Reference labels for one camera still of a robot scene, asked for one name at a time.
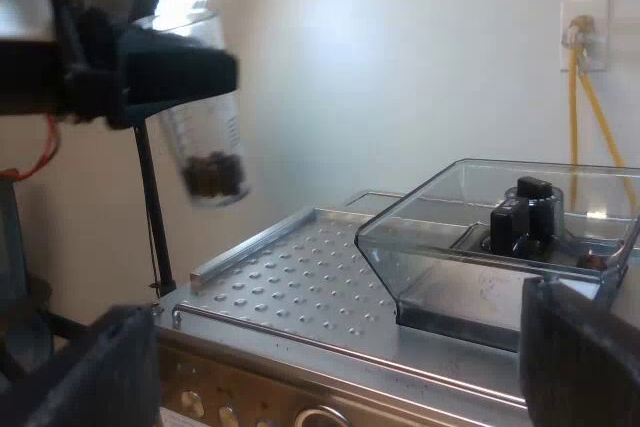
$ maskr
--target wall outlet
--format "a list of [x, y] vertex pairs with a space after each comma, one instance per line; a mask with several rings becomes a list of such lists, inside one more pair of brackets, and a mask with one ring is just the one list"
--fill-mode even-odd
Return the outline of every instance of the wall outlet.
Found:
[[[562, 33], [571, 21], [580, 15], [593, 17], [595, 32], [587, 48], [588, 62], [584, 64], [587, 72], [602, 72], [609, 66], [609, 21], [611, 0], [565, 0], [560, 6], [560, 42]], [[560, 70], [568, 71], [569, 51], [560, 43]]]

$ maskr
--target red wire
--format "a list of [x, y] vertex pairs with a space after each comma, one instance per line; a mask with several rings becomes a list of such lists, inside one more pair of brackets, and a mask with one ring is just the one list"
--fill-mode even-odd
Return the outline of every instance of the red wire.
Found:
[[45, 165], [51, 162], [51, 159], [58, 152], [60, 147], [60, 133], [58, 132], [58, 126], [56, 125], [56, 119], [51, 114], [47, 114], [47, 141], [44, 146], [44, 152], [38, 159], [38, 162], [26, 172], [18, 172], [17, 170], [4, 170], [0, 171], [0, 178], [9, 178], [15, 181], [21, 181], [28, 179], [33, 174], [42, 169]]

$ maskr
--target yellow cable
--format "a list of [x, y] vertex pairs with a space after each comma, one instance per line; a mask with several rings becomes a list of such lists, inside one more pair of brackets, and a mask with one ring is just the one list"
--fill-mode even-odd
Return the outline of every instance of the yellow cable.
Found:
[[[609, 152], [611, 153], [611, 157], [613, 157], [613, 161], [615, 162], [617, 167], [625, 167], [624, 159], [620, 155], [618, 151], [618, 147], [616, 146], [616, 142], [613, 139], [613, 134], [611, 133], [611, 129], [609, 128], [609, 123], [607, 122], [607, 118], [604, 116], [604, 112], [600, 107], [600, 102], [598, 102], [598, 97], [596, 96], [593, 87], [591, 85], [591, 80], [587, 74], [580, 75], [580, 81], [582, 82], [582, 86], [584, 87], [585, 92], [587, 93], [587, 97], [591, 102], [591, 107], [593, 108], [593, 113], [598, 119], [598, 124], [600, 124], [600, 129], [602, 130], [602, 134], [607, 142], [607, 147], [609, 148]], [[629, 198], [629, 205], [631, 206], [631, 213], [635, 214], [636, 212], [636, 193], [631, 184], [631, 180], [629, 177], [624, 178], [624, 188], [627, 191], [627, 197]]]
[[[576, 71], [578, 70], [578, 49], [569, 50], [569, 122], [571, 128], [571, 163], [578, 163], [578, 103], [576, 100]], [[578, 193], [578, 177], [571, 174], [571, 187], [569, 198], [571, 210], [576, 207]]]

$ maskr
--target clear plastic cup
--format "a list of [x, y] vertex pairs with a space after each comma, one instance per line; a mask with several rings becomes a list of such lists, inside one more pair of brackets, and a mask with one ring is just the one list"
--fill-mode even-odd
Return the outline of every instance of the clear plastic cup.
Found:
[[[225, 47], [219, 18], [208, 10], [145, 17], [136, 23], [197, 38], [218, 49]], [[159, 116], [194, 203], [224, 206], [249, 193], [234, 92], [178, 105]]]

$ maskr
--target clear plastic bean hopper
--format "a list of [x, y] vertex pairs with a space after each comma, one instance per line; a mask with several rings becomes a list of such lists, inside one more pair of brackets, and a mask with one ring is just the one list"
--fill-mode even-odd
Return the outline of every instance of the clear plastic bean hopper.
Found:
[[612, 305], [639, 263], [638, 181], [635, 169], [462, 160], [364, 224], [356, 244], [399, 324], [515, 351], [528, 277]]
[[[193, 37], [223, 49], [217, 15], [207, 10], [137, 22], [168, 35]], [[159, 114], [186, 189], [198, 205], [228, 205], [250, 190], [238, 135], [235, 93], [178, 105]]]

